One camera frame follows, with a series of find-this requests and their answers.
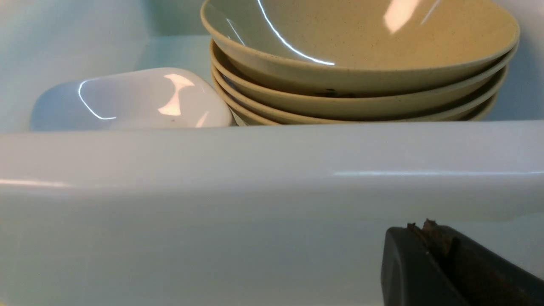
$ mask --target bowl rim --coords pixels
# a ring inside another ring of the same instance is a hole
[[[468,114],[462,120],[465,121],[480,121],[491,113],[497,101],[499,100],[499,92],[488,99],[487,105],[485,105],[479,112],[476,110],[473,113]]]
[[[257,109],[263,109],[265,113],[276,113],[278,117],[290,119],[292,121],[299,121],[301,124],[352,124],[352,123],[392,123],[392,122],[419,122],[419,121],[439,121],[442,119],[447,119],[448,117],[455,116],[459,113],[468,111],[470,109],[476,108],[485,101],[489,100],[492,96],[496,95],[499,91],[499,89],[504,84],[504,81],[506,80],[506,77],[508,76],[509,67],[508,65],[505,66],[498,72],[495,76],[498,77],[498,80],[496,81],[493,86],[488,89],[486,92],[482,93],[480,96],[476,97],[475,99],[464,103],[462,105],[452,107],[450,109],[447,109],[445,111],[441,111],[438,113],[432,113],[425,116],[419,116],[419,117],[411,117],[406,119],[396,119],[396,120],[372,120],[372,121],[350,121],[350,120],[333,120],[333,119],[323,119],[323,118],[315,118],[315,117],[309,117],[304,115],[298,115],[293,114],[290,112],[285,112],[264,104],[261,104],[253,99],[250,99],[243,94],[239,93],[237,90],[232,88],[227,84],[227,82],[222,79],[221,72],[213,65],[212,66],[212,77],[214,79],[214,82],[218,84],[221,89],[228,93],[229,95],[233,96],[236,100],[243,100],[242,103],[247,103],[251,107],[255,107]]]
[[[281,125],[275,121],[272,121],[270,119],[267,119],[265,117],[262,117],[258,114],[255,114],[254,112],[250,111],[249,109],[246,109],[244,106],[236,103],[236,101],[234,101],[231,97],[230,97],[230,94],[228,92],[226,92],[223,87],[219,84],[219,82],[217,81],[217,79],[213,76],[212,74],[212,81],[213,81],[213,85],[216,87],[215,91],[217,92],[217,94],[221,97],[221,99],[223,101],[225,101],[225,103],[228,105],[229,108],[233,108],[233,111],[234,112],[241,112],[241,113],[244,113],[246,116],[250,117],[251,119],[263,124],[263,125]]]
[[[273,62],[277,65],[291,66],[296,69],[310,69],[310,70],[324,70],[325,69],[325,70],[332,70],[332,71],[338,71],[338,72],[347,70],[346,72],[371,72],[376,74],[379,74],[379,73],[386,74],[386,73],[395,73],[395,72],[401,73],[401,72],[415,72],[415,71],[426,71],[426,70],[443,70],[443,69],[460,68],[463,66],[471,66],[471,65],[476,65],[478,63],[485,63],[505,55],[506,53],[508,53],[509,50],[511,50],[518,43],[520,39],[520,35],[521,35],[520,23],[514,16],[512,16],[512,14],[508,10],[506,10],[501,5],[490,0],[473,0],[473,1],[488,1],[492,5],[495,5],[497,9],[504,11],[506,14],[508,14],[512,18],[516,26],[516,31],[515,31],[513,39],[508,43],[507,47],[485,58],[471,60],[470,62],[463,62],[463,63],[454,64],[454,65],[429,66],[429,67],[411,68],[411,69],[358,69],[358,68],[351,68],[347,66],[323,65],[323,64],[317,64],[312,62],[305,62],[302,60],[280,57],[274,54],[270,54],[267,52],[259,51],[254,48],[244,46],[236,41],[233,41],[229,39],[228,37],[224,36],[223,34],[221,34],[219,31],[217,31],[208,22],[205,11],[211,1],[212,0],[205,0],[204,3],[202,4],[200,8],[200,19],[202,21],[202,24],[208,30],[208,32],[212,35],[212,37],[221,40],[223,43],[237,49],[238,51],[242,53],[253,54],[259,57],[261,60]]]
[[[455,90],[461,89],[463,87],[472,85],[474,83],[483,81],[484,79],[486,79],[486,78],[488,78],[490,76],[493,76],[498,71],[500,71],[505,66],[507,66],[510,61],[512,61],[512,59],[514,58],[514,56],[517,53],[518,48],[519,48],[519,43],[517,43],[509,52],[507,52],[507,54],[505,54],[503,56],[503,58],[500,59],[500,61],[496,62],[495,65],[493,65],[492,67],[488,68],[487,70],[485,70],[485,71],[483,71],[483,72],[481,72],[481,73],[479,73],[479,74],[477,74],[477,75],[475,75],[475,76],[473,76],[471,78],[465,79],[465,80],[463,80],[461,82],[457,82],[457,83],[453,83],[453,84],[450,84],[450,85],[438,87],[438,88],[435,88],[435,89],[429,89],[429,90],[425,90],[425,91],[410,93],[410,94],[393,95],[393,96],[379,96],[379,97],[320,97],[320,96],[308,96],[308,95],[287,93],[287,92],[284,92],[284,91],[279,91],[279,90],[267,88],[267,87],[261,86],[259,84],[252,83],[252,82],[250,82],[250,81],[248,81],[248,80],[246,80],[246,79],[244,79],[242,77],[239,77],[236,74],[234,74],[232,71],[230,71],[229,69],[224,67],[223,64],[215,56],[215,52],[218,51],[218,52],[223,53],[223,55],[227,59],[228,59],[228,55],[225,54],[221,50],[221,48],[219,48],[219,46],[217,45],[217,43],[213,39],[210,39],[209,52],[210,52],[210,56],[212,58],[212,64],[221,72],[222,75],[227,76],[227,78],[229,78],[229,79],[235,80],[235,83],[241,83],[244,86],[246,86],[246,87],[248,87],[248,88],[250,88],[250,89],[252,89],[254,91],[257,91],[257,92],[266,93],[266,94],[272,95],[272,96],[282,96],[284,99],[306,100],[307,102],[312,102],[312,103],[327,103],[328,104],[328,103],[344,103],[344,102],[351,102],[351,103],[360,102],[360,103],[364,103],[364,102],[367,102],[367,101],[378,102],[378,101],[388,101],[388,100],[391,100],[391,99],[405,99],[405,98],[408,98],[408,97],[413,99],[413,98],[418,98],[418,97],[423,97],[423,96],[435,96],[437,94],[450,93],[452,91],[455,91]]]

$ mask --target bowl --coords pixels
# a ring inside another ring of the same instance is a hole
[[[223,99],[223,101],[225,101],[225,103],[227,103],[227,105],[231,108],[232,112],[235,115],[234,119],[238,125],[280,125],[279,123],[261,117],[244,108],[240,104],[236,103],[231,98],[231,95],[229,95],[221,88],[221,85],[219,85],[218,81],[215,78],[212,79],[215,91],[217,91],[221,99]]]
[[[228,60],[212,40],[212,64],[228,78],[237,91],[261,104],[293,114],[338,120],[376,120],[416,117],[446,106],[476,91],[504,68],[516,54],[516,45],[494,66],[474,77],[445,87],[414,94],[386,97],[316,97],[284,93],[250,81]]]
[[[485,70],[520,36],[491,0],[206,0],[201,19],[242,73],[305,95],[441,87]]]
[[[231,111],[198,75],[157,68],[57,85],[36,101],[34,132],[226,127]]]
[[[272,120],[280,124],[351,124],[357,122],[370,122],[370,121],[346,121],[346,120],[332,120],[308,117],[303,115],[297,115],[281,111],[279,109],[271,108],[269,106],[260,104],[241,93],[237,92],[235,88],[230,86],[221,75],[219,70],[212,67],[213,78],[216,83],[217,91],[224,91],[229,94],[232,102],[242,106],[244,109],[250,111],[253,114],[259,115],[263,118]],[[459,100],[455,107],[445,108],[436,113],[429,113],[420,117],[404,118],[397,120],[380,120],[380,122],[403,122],[403,121],[455,121],[466,117],[474,108],[484,103],[491,96],[496,94],[506,79],[508,74],[508,66],[500,70],[493,78],[481,89],[477,90],[473,94]]]
[[[479,107],[477,107],[472,113],[470,113],[468,116],[462,119],[462,121],[481,121],[483,120],[491,111],[493,110],[493,107],[497,104],[497,100],[499,99],[498,93],[492,96],[489,100],[485,101],[485,103],[482,103]]]

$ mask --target stack of bowls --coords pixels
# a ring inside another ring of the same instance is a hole
[[[520,37],[491,0],[206,0],[201,18],[247,125],[479,120]]]

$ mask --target white dish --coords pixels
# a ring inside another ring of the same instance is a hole
[[[196,74],[157,68],[69,82],[38,98],[36,132],[226,127],[232,114]]]

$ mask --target beige bowl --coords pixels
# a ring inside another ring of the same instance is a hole
[[[483,120],[491,111],[493,110],[493,107],[497,104],[497,100],[499,98],[498,93],[492,96],[489,100],[485,101],[485,103],[482,103],[479,107],[477,107],[472,113],[470,113],[468,116],[462,119],[462,121],[481,121]]]
[[[458,82],[517,43],[491,0],[206,0],[201,19],[244,74],[306,95],[392,95]]]
[[[517,45],[483,73],[445,87],[398,96],[349,98],[290,94],[254,84],[244,79],[213,40],[210,43],[212,64],[246,97],[293,114],[338,120],[394,119],[429,113],[482,87],[512,60],[516,51]]]
[[[230,95],[225,92],[221,86],[217,83],[217,80],[213,78],[213,85],[219,96],[227,103],[232,112],[235,115],[236,123],[240,126],[244,125],[280,125],[272,120],[263,118],[257,114],[252,113],[243,106],[234,102]]]
[[[220,86],[220,89],[227,92],[234,103],[242,106],[243,108],[251,111],[254,114],[267,118],[280,124],[350,124],[356,122],[368,122],[368,121],[344,121],[344,120],[331,120],[323,118],[308,117],[303,115],[297,115],[293,113],[284,112],[269,106],[260,104],[232,88],[224,79],[217,68],[212,67],[212,74],[216,84]],[[465,97],[457,102],[453,108],[446,108],[437,113],[430,113],[420,117],[399,119],[399,120],[380,120],[388,122],[402,122],[402,121],[455,121],[466,117],[474,108],[484,103],[487,99],[493,96],[499,91],[506,76],[508,74],[508,67],[503,68],[494,77],[477,92]]]

